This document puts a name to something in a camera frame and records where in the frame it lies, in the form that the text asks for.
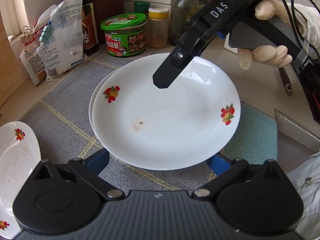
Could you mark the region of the right gloved hand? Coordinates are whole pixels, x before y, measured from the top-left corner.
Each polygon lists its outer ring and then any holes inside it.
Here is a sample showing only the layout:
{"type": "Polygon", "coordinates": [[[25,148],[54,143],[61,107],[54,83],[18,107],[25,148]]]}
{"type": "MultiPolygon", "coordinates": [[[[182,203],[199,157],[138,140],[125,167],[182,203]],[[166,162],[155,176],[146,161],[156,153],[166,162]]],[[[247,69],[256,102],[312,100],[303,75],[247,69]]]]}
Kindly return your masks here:
{"type": "MultiPolygon", "coordinates": [[[[286,25],[289,25],[289,15],[283,3],[264,0],[255,7],[255,16],[259,20],[269,20],[276,16],[286,25]]],[[[253,61],[264,63],[278,68],[285,67],[292,62],[292,56],[287,53],[285,46],[259,46],[254,50],[239,48],[238,63],[243,70],[248,70],[253,61]]]]}

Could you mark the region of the right white sleeve forearm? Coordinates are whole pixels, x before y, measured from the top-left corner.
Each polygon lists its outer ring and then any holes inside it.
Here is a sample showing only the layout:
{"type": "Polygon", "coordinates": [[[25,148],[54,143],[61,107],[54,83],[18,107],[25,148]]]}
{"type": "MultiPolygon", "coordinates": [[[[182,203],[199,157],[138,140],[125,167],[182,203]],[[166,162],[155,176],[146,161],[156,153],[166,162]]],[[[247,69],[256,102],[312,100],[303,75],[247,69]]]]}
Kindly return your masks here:
{"type": "Polygon", "coordinates": [[[314,7],[301,4],[295,4],[294,7],[300,33],[319,52],[319,12],[314,7]]]}

